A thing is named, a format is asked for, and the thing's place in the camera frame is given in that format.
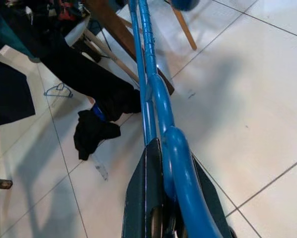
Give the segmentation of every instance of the black cloth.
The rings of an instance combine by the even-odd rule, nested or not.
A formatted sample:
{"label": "black cloth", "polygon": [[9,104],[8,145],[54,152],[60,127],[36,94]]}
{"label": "black cloth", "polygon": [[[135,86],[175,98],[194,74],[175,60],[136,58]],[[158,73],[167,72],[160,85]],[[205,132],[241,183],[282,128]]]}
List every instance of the black cloth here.
{"label": "black cloth", "polygon": [[141,111],[140,92],[111,72],[82,56],[65,42],[41,62],[69,87],[90,96],[107,121],[116,121],[122,113]]}
{"label": "black cloth", "polygon": [[[27,3],[35,10],[43,2]],[[0,42],[32,58],[41,58],[58,47],[62,35],[47,19],[36,22],[31,25],[23,7],[7,7],[5,1],[0,0]]]}
{"label": "black cloth", "polygon": [[81,111],[74,133],[74,146],[79,151],[79,159],[87,160],[101,140],[112,139],[121,135],[116,124],[102,121],[93,111]]}
{"label": "black cloth", "polygon": [[0,125],[34,114],[26,76],[0,62]]}

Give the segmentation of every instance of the pile of clothes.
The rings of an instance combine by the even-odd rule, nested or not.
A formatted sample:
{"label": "pile of clothes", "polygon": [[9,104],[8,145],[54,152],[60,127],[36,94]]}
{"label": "pile of clothes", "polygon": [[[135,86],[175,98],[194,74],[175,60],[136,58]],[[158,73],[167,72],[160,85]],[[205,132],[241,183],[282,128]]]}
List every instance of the pile of clothes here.
{"label": "pile of clothes", "polygon": [[[39,58],[63,83],[96,101],[92,110],[79,113],[74,135],[79,158],[86,160],[99,141],[120,135],[111,121],[122,113],[139,113],[141,104],[131,84],[66,44],[65,29],[86,13],[81,1],[74,2],[0,0],[0,44]],[[26,76],[0,62],[0,125],[34,114]]]}

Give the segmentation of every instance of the blue metal frame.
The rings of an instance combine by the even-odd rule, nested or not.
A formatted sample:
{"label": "blue metal frame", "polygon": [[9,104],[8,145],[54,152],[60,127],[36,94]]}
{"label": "blue metal frame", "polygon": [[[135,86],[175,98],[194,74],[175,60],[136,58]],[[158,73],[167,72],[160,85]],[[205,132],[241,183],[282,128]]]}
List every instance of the blue metal frame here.
{"label": "blue metal frame", "polygon": [[[137,5],[145,44],[146,72],[141,48]],[[221,238],[203,197],[184,133],[175,127],[168,91],[157,74],[154,38],[146,0],[129,1],[140,79],[145,145],[157,137],[153,99],[162,141],[164,190],[181,209],[189,238]]]}

